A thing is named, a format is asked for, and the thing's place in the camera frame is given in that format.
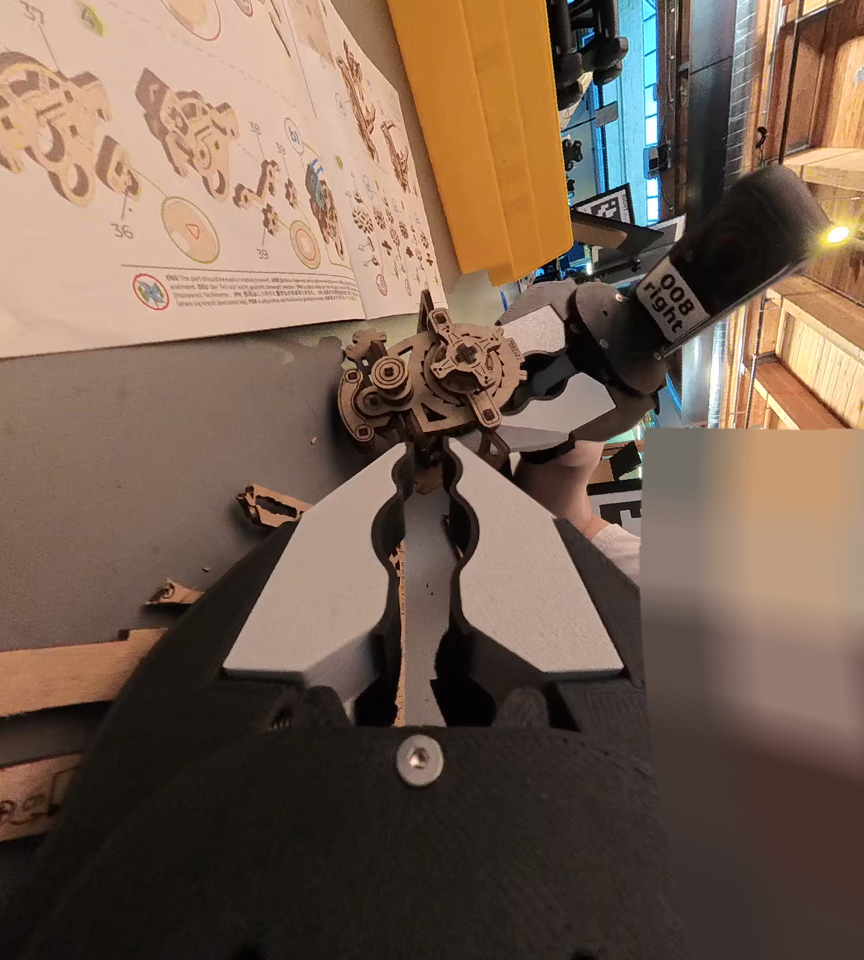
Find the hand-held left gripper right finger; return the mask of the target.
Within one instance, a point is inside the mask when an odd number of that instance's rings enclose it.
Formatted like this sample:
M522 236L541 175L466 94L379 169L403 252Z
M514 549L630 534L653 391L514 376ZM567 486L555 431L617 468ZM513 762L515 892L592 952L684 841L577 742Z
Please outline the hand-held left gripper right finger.
M475 682L580 682L623 663L554 516L459 441L445 455L467 533L451 613Z

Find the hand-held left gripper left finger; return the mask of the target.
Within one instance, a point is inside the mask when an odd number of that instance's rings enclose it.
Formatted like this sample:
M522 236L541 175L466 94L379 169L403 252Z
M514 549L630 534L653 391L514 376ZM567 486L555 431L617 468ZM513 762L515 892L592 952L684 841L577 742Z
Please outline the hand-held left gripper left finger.
M413 447L399 443L297 523L223 663L234 678L398 683L399 580Z

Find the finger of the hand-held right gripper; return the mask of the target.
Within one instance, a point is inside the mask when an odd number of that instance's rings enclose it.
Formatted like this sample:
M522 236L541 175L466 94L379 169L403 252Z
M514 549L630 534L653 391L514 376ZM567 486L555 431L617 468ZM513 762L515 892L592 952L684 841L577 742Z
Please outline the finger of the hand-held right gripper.
M572 434L611 414L616 403L606 386L585 373L571 376L557 395L534 397L501 421L501 442L512 453L559 448Z
M511 350L518 362L527 362L531 356L558 357L573 353L582 342L581 330L566 322L552 304L513 319L504 318L495 328L513 344Z

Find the wooden gear mechanism model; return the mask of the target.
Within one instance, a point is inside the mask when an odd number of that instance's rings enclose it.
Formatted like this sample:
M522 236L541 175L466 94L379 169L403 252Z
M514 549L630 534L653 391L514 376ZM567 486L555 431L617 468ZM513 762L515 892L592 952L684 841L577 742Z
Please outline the wooden gear mechanism model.
M471 438L488 465L508 466L502 414L529 375L501 326L456 322L425 290L413 336L389 343L385 332L361 328L342 354L337 402L345 430L366 452L377 439L412 445L420 494L442 486L449 437Z

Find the person's right forearm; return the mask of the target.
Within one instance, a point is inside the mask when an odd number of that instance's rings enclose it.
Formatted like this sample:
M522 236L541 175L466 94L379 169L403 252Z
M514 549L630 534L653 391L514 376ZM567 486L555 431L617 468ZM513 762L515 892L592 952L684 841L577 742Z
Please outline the person's right forearm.
M641 537L623 526L593 515L583 528L583 534L630 581L640 584Z

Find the model instruction booklet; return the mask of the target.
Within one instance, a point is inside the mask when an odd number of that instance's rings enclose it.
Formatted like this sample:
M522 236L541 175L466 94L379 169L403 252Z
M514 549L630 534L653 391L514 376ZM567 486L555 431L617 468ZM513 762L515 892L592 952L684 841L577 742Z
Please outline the model instruction booklet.
M0 1L0 358L446 306L331 2Z

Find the person's right hand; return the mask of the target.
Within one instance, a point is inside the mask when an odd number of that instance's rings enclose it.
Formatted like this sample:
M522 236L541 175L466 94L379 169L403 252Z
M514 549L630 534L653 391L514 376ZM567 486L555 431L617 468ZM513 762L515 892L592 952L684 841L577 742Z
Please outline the person's right hand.
M513 481L554 517L568 521L592 541L609 527L594 513L587 494L605 447L604 442L577 440L570 451L548 462L520 459Z

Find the yellow plastic bin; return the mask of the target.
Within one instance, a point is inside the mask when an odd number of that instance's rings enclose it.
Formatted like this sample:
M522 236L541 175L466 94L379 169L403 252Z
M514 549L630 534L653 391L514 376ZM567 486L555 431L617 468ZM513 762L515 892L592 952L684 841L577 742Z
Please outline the yellow plastic bin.
M463 273L525 277L573 242L545 2L389 1Z

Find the rack of dark equipment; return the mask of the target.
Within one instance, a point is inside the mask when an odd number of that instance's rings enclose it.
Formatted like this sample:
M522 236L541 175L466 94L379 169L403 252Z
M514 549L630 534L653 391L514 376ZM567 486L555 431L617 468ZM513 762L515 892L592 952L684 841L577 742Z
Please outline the rack of dark equipment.
M622 73L629 41L619 33L617 1L547 1L558 109L583 97L581 78L589 74L601 88Z

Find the round metal duct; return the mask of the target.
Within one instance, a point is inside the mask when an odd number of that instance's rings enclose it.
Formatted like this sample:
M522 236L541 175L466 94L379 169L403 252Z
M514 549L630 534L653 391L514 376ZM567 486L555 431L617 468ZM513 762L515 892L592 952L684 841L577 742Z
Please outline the round metal duct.
M709 366L708 429L719 429L726 425L726 407L732 377L731 354L738 318L738 314L732 313L714 326Z

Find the wooden sheet frame offcut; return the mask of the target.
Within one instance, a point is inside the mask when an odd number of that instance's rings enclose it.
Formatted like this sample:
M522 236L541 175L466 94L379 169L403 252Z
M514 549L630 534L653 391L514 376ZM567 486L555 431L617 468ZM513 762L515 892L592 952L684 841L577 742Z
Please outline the wooden sheet frame offcut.
M113 641L0 652L0 719L113 701L167 629L121 630ZM0 767L0 844L48 831L80 752Z

